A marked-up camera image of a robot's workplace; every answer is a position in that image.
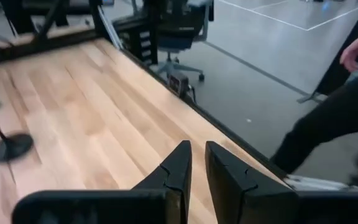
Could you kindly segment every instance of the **concrete floor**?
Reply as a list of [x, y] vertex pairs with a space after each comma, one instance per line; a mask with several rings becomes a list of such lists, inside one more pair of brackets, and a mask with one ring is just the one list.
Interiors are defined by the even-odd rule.
[[[116, 0], [105, 12], [111, 19], [129, 15], [128, 2]], [[215, 0], [207, 41], [179, 59], [204, 70], [204, 83], [186, 73], [200, 106], [269, 157], [294, 122], [316, 106], [296, 99], [314, 90], [357, 19], [353, 0]], [[0, 35], [11, 37], [9, 31], [0, 13]], [[358, 134], [344, 136], [318, 147], [296, 174], [347, 182], [357, 172], [357, 155]]]

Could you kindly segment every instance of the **black pants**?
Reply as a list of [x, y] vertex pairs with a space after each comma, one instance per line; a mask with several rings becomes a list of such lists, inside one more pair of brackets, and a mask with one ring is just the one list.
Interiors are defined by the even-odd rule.
[[336, 90], [287, 133], [271, 161], [294, 172], [313, 149], [334, 138], [358, 132], [358, 77]]

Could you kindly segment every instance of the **person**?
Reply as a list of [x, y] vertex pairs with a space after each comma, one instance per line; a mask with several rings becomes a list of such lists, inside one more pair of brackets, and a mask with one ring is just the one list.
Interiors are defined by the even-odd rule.
[[[358, 39], [342, 53], [340, 63], [358, 70]], [[300, 118], [270, 158], [291, 174], [302, 165], [313, 149], [340, 136], [358, 132], [358, 77], [332, 93], [307, 115]]]

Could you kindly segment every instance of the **office chair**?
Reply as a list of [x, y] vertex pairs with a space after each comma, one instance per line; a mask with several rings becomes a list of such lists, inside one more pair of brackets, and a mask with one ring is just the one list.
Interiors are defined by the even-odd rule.
[[[9, 22], [18, 34], [36, 32], [31, 16], [46, 16], [57, 0], [0, 0]], [[68, 26], [67, 15], [89, 15], [89, 0], [65, 0], [68, 4], [56, 20], [56, 26]], [[114, 0], [96, 0], [104, 6], [114, 5]]]
[[213, 0], [168, 0], [161, 1], [161, 21], [157, 26], [158, 49], [168, 54], [166, 61], [158, 63], [157, 74], [169, 76], [175, 70], [197, 72], [199, 81], [204, 80], [203, 71], [172, 60], [171, 54], [190, 49], [193, 42], [205, 41], [208, 22], [213, 20]]

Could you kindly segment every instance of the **wood grain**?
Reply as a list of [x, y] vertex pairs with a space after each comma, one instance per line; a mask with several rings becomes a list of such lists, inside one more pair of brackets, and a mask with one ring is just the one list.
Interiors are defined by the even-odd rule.
[[35, 149], [0, 165], [0, 223], [43, 189], [130, 189], [182, 140], [193, 150], [190, 223], [216, 223], [204, 164], [216, 141], [268, 169], [105, 40], [0, 64], [0, 127], [28, 131]]

